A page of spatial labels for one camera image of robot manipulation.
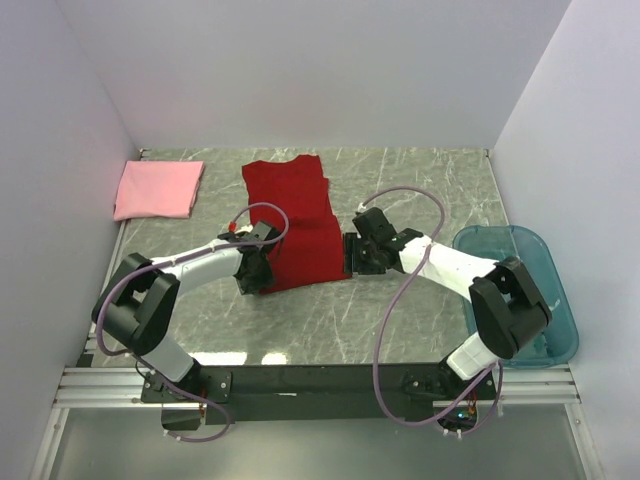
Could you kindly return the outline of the red t shirt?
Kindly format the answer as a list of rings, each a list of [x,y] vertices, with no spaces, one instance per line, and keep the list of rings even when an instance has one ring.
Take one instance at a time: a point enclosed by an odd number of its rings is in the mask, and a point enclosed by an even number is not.
[[[297,287],[347,280],[342,232],[329,199],[329,179],[321,159],[303,154],[274,163],[255,161],[242,167],[248,202],[269,202],[283,210],[289,230],[269,255],[275,283],[263,295]]]

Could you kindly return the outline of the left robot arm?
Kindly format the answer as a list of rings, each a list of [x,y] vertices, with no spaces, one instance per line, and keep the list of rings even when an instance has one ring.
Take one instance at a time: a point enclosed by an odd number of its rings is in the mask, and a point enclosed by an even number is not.
[[[174,256],[126,256],[91,312],[96,337],[107,333],[175,387],[206,395],[201,364],[169,333],[175,304],[189,291],[227,277],[236,280],[243,295],[272,286],[268,255],[287,232],[260,221]]]

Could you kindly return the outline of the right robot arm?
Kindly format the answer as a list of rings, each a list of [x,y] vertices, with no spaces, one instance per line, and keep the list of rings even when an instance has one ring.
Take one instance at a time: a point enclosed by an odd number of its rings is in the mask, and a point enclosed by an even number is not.
[[[476,331],[438,365],[454,385],[477,384],[495,366],[518,354],[552,321],[551,310],[522,260],[477,257],[447,247],[415,229],[401,231],[378,207],[359,210],[345,235],[345,254],[361,257],[376,273],[395,270],[407,276],[383,315],[372,361],[373,391],[383,404],[380,350],[387,326],[402,297],[419,279],[458,294],[472,307]]]

